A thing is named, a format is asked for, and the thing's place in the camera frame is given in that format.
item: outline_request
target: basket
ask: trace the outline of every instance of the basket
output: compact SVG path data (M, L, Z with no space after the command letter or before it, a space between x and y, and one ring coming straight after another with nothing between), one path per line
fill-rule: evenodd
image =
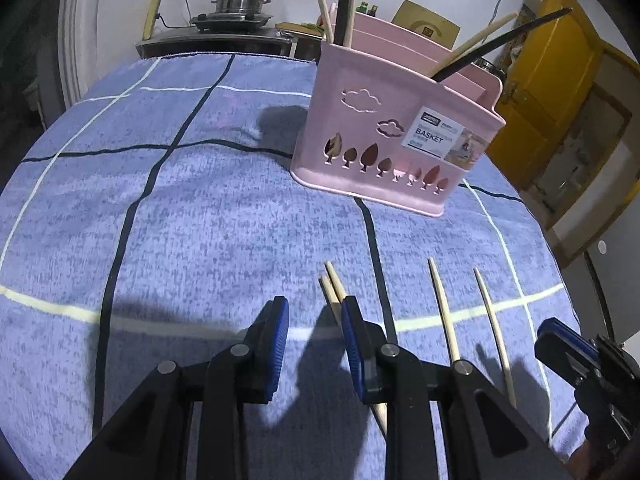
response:
M505 125L500 80L469 65L436 83L421 75L450 51L356 13L352 48L322 42L293 178L315 189L439 216Z

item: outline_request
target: cardboard box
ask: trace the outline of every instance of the cardboard box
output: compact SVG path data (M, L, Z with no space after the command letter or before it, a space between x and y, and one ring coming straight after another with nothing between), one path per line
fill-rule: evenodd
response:
M453 48L460 32L460 27L455 23L409 0L402 2L391 23L426 36L447 48Z

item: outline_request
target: black stripe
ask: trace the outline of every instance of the black stripe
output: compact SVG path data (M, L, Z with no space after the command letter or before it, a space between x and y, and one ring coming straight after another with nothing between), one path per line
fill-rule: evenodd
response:
M220 82L229 72L234 57L235 56L231 56L229 58L229 62L226 64L225 71L213 84L213 86L211 86L205 92L196 107L189 114L189 117L187 117L187 120L184 121L184 123L180 127L180 130L178 130L178 133L174 137L171 145L169 145L168 149L164 152L164 155L151 168L149 176L146 179L145 189L143 190L142 194L135 202L131 203L131 205L127 209L127 213L122 224L122 229L120 231L118 247L116 248L115 257L113 259L113 263L111 264L111 270L109 271L107 283L104 287L104 295L102 297L102 309L100 311L100 329L98 331L98 349L95 357L94 436L102 427L102 417L104 415L104 381L106 374L107 346L109 343L113 297L116 289L118 273L120 272L120 266L122 265L122 261L124 259L125 250L127 249L127 240L133 226L136 211L138 210L140 202L142 202L153 191L156 184L156 179L158 178L158 173L160 172L160 168L178 147L178 144L184 137L184 133L187 131L187 128L191 124L191 121L193 121L194 117L198 114L204 103L207 101L207 98L209 98L209 95L211 94L213 89L220 84Z
M466 185L465 184L458 184L458 187L465 187L466 188ZM504 198L504 199L507 199L507 200L513 200L514 202L520 202L521 204L524 204L522 199L518 198L517 196L505 195L503 193L494 193L492 191L487 191L485 189L482 189L479 186L473 186L472 184L469 184L469 187L471 189L475 189L476 191L479 191L480 193L487 194L489 196L493 196L493 197L496 197L496 198Z
M62 152L58 155L58 158L73 158L77 156L92 156L92 155L109 155L111 153L130 152L131 150L168 150L168 144L134 144L132 146L125 146L124 148L115 148L113 150L97 150L95 152ZM24 158L22 162L43 162L44 160L51 160L55 155L49 156L34 156L31 158Z
M238 144L237 142L233 142L232 140L225 139L205 139L198 140L197 142L189 142L188 144L181 144L178 148L188 148L190 146L201 146L202 144L216 144L218 146L226 146L233 150L238 150L239 152L247 152L247 153L271 153L271 155L279 155L284 158L291 158L293 155L286 152L281 152L280 150L274 150L273 148L253 148L251 146L245 146L244 144Z
M355 203L362 211L364 225L367 229L367 240L369 241L369 253L371 255L371 263L373 264L373 273L376 277L376 286L378 288L378 298L382 307L382 319L385 323L386 340L393 344L398 344L398 334L394 324L394 314L391 311L391 303L389 295L386 292L385 275L382 272L382 263L380 262L380 252L378 251L378 241L376 240L376 228L373 225L371 211L362 201L361 198L354 198Z
M609 311L609 305L607 305L607 298L604 297L604 290L602 290L602 284L598 278L598 273L593 265L593 260L589 251L584 251L584 261L587 265L587 270L591 276L593 287L596 289L596 295L598 302L600 303L600 309L602 311L602 319L604 321L604 328L607 331L607 337L612 341L616 340L616 333L613 331L613 321L611 320L611 313Z

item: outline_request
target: door panel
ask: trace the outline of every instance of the door panel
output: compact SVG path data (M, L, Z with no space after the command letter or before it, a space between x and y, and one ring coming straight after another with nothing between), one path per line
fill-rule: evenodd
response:
M602 58L602 42L576 0L543 0L540 15L567 6L573 12L529 34L496 107L507 125L487 154L519 189L564 139Z

